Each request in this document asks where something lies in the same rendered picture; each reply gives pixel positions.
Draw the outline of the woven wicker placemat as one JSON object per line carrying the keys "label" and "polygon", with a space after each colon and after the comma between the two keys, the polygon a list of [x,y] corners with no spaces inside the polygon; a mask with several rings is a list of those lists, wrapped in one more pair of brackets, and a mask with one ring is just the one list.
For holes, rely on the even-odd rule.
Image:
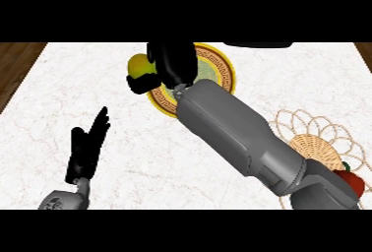
{"label": "woven wicker placemat", "polygon": [[303,158],[328,170],[348,170],[364,182],[358,208],[372,210],[372,156],[354,141],[346,128],[305,110],[280,109],[268,126],[274,135]]}

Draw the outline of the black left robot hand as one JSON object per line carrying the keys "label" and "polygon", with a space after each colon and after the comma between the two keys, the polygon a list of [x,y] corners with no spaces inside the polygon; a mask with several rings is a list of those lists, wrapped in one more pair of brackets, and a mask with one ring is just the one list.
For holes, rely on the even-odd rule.
{"label": "black left robot hand", "polygon": [[64,173],[64,182],[73,184],[79,178],[91,179],[95,172],[100,148],[110,128],[107,107],[103,106],[88,131],[79,127],[70,130],[70,155]]}

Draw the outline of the dark appliance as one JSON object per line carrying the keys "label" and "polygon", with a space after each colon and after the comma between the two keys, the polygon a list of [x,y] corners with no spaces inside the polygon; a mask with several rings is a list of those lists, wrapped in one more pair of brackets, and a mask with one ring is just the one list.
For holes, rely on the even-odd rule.
{"label": "dark appliance", "polygon": [[246,48],[287,48],[293,42],[224,42],[225,45]]}

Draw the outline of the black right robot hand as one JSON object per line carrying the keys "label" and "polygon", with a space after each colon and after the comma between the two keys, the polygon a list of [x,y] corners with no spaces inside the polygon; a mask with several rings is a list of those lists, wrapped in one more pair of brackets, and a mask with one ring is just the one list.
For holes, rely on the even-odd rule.
{"label": "black right robot hand", "polygon": [[197,76],[197,57],[194,44],[181,42],[148,42],[145,59],[154,66],[153,73],[142,73],[137,78],[126,75],[126,82],[134,94],[141,95],[165,85],[169,90],[178,86],[188,88]]}

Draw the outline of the yellow rimmed patterned plate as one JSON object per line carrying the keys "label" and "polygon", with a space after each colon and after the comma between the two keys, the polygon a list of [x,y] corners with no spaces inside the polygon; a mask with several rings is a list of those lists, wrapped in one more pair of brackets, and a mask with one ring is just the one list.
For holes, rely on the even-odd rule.
{"label": "yellow rimmed patterned plate", "polygon": [[[234,69],[224,53],[209,44],[194,43],[196,56],[197,56],[197,77],[200,79],[212,80],[225,91],[233,94],[234,92]],[[172,90],[165,85],[145,93],[147,99],[154,108],[169,117],[175,118],[176,101],[172,96]]]}

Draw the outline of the yellow green pear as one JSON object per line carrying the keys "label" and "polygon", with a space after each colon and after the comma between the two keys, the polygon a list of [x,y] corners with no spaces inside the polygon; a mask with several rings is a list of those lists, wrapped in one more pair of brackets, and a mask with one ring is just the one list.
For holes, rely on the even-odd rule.
{"label": "yellow green pear", "polygon": [[137,79],[142,74],[154,74],[154,64],[147,61],[144,54],[135,54],[128,61],[128,75]]}

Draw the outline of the red apple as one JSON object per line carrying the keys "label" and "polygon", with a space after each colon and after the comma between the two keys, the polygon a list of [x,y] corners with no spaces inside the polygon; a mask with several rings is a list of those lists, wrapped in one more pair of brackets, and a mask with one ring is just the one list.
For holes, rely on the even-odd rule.
{"label": "red apple", "polygon": [[357,197],[361,197],[364,192],[364,181],[362,179],[351,172],[349,165],[343,161],[342,163],[343,170],[333,170],[331,172],[340,177],[348,186],[351,187]]}

